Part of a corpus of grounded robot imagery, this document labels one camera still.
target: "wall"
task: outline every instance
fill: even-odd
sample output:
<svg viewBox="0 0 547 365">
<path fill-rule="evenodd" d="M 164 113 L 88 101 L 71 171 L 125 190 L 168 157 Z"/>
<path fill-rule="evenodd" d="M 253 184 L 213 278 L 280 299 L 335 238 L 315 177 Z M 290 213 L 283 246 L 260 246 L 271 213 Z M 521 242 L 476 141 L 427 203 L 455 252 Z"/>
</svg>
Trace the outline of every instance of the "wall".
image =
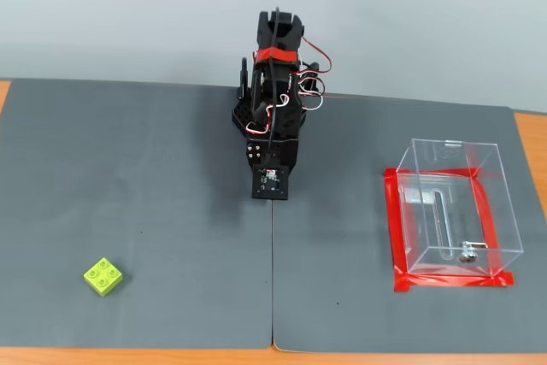
<svg viewBox="0 0 547 365">
<path fill-rule="evenodd" d="M 0 0 L 0 77 L 236 85 L 276 5 L 328 91 L 547 111 L 546 0 Z"/>
</svg>

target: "gray cutting mat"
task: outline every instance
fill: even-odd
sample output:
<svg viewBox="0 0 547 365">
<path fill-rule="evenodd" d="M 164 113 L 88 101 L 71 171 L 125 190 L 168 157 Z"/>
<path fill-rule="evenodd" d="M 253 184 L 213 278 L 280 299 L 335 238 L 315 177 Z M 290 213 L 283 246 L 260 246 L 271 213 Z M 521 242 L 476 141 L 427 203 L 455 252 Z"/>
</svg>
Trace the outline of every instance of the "gray cutting mat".
<svg viewBox="0 0 547 365">
<path fill-rule="evenodd" d="M 0 118 L 0 345 L 263 349 L 271 203 L 235 89 L 17 80 Z M 83 279 L 101 257 L 106 297 Z"/>
<path fill-rule="evenodd" d="M 393 291 L 383 173 L 411 138 L 498 143 L 524 254 L 516 286 Z M 273 204 L 273 336 L 313 352 L 546 352 L 547 227 L 506 108 L 333 98 Z"/>
</svg>

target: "white wire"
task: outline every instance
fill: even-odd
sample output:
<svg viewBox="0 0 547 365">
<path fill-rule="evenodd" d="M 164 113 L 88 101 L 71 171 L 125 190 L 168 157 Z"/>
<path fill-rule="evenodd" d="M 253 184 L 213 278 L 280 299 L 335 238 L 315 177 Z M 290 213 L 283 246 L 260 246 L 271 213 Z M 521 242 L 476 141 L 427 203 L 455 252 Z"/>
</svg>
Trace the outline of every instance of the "white wire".
<svg viewBox="0 0 547 365">
<path fill-rule="evenodd" d="M 282 94 L 279 97 L 281 97 L 281 104 L 277 104 L 277 107 L 278 108 L 279 107 L 285 107 L 289 103 L 289 95 L 288 94 Z M 269 132 L 269 130 L 270 130 L 270 122 L 269 122 L 270 112 L 269 112 L 269 110 L 273 106 L 274 106 L 273 104 L 269 104 L 266 107 L 266 114 L 268 115 L 268 123 L 266 124 L 266 130 L 261 132 L 260 130 L 253 130 L 252 128 L 249 128 L 249 126 L 251 124 L 254 124 L 254 121 L 250 121 L 249 124 L 247 125 L 247 127 L 245 128 L 245 130 L 247 130 L 247 132 L 250 132 L 251 134 L 266 134 L 267 132 Z"/>
<path fill-rule="evenodd" d="M 323 96 L 318 91 L 306 91 L 306 92 L 300 91 L 298 93 L 298 95 L 299 96 L 307 96 L 307 97 L 318 97 L 318 98 L 321 99 L 319 105 L 317 107 L 313 107 L 312 109 L 302 105 L 302 109 L 304 109 L 304 110 L 314 111 L 314 110 L 317 110 L 319 107 L 321 107 L 323 105 Z"/>
</svg>

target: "clear acrylic box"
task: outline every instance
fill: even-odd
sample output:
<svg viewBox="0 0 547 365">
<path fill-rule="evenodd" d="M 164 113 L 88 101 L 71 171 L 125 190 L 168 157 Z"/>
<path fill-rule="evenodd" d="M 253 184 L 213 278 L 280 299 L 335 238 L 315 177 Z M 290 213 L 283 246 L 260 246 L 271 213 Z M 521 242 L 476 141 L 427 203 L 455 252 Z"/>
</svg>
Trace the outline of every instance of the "clear acrylic box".
<svg viewBox="0 0 547 365">
<path fill-rule="evenodd" d="M 410 274 L 495 276 L 522 254 L 497 144 L 413 139 L 396 173 Z"/>
</svg>

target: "lego brick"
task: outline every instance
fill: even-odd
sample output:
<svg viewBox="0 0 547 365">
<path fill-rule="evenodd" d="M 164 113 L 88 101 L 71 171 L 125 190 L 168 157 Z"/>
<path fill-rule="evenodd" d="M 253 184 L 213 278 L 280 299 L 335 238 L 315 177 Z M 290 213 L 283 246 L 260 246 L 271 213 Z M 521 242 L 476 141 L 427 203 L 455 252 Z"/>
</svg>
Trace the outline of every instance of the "lego brick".
<svg viewBox="0 0 547 365">
<path fill-rule="evenodd" d="M 101 258 L 84 274 L 84 279 L 91 288 L 104 297 L 121 282 L 123 275 L 109 260 Z"/>
</svg>

